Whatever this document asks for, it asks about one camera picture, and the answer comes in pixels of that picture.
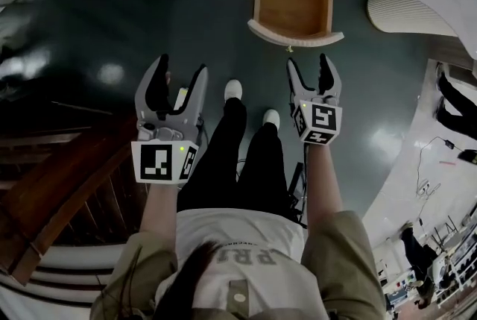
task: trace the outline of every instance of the gray floor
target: gray floor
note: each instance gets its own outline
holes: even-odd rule
[[[335,0],[333,29],[345,38],[292,54],[310,85],[322,51],[341,74],[344,121],[332,153],[345,204],[360,215],[379,192],[409,129],[427,59],[425,36],[377,31],[365,2]],[[0,14],[0,34],[23,42],[28,51],[46,48],[51,56],[42,74],[64,74],[63,86],[71,91],[64,99],[101,109],[131,107],[143,72],[162,53],[171,57],[173,90],[187,85],[205,63],[210,133],[221,117],[225,83],[238,78],[249,113],[243,155],[265,109],[274,107],[282,118],[279,135],[290,180],[303,147],[288,116],[289,53],[249,31],[252,6],[253,0],[26,0]],[[10,26],[22,22],[27,23],[12,34]],[[113,76],[122,73],[115,84],[99,80],[106,64],[120,70]]]

